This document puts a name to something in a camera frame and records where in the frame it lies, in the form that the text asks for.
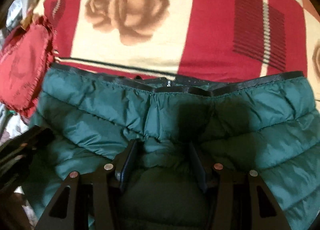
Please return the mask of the red heart-shaped ruffled pillow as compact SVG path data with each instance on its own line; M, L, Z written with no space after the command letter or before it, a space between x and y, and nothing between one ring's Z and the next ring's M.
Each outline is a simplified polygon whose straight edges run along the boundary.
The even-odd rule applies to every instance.
M16 27L1 50L1 103L25 118L35 112L41 85L54 61L54 29L45 16Z

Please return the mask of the teal quilted puffer jacket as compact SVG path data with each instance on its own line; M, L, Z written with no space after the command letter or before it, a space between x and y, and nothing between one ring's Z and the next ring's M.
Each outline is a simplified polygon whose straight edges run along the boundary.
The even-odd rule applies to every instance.
M204 199L185 156L189 145L226 168L255 170L292 229L308 229L319 214L319 112L301 72L225 84L54 64L30 125L55 134L22 186L37 217L71 171L95 171L131 140L144 151L121 205L125 228L200 227Z

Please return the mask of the red checkered rose quilt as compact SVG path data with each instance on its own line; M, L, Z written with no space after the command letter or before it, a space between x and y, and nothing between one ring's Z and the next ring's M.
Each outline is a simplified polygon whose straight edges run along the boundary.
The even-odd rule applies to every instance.
M57 62L92 72L242 81L302 71L319 85L309 0L39 0Z

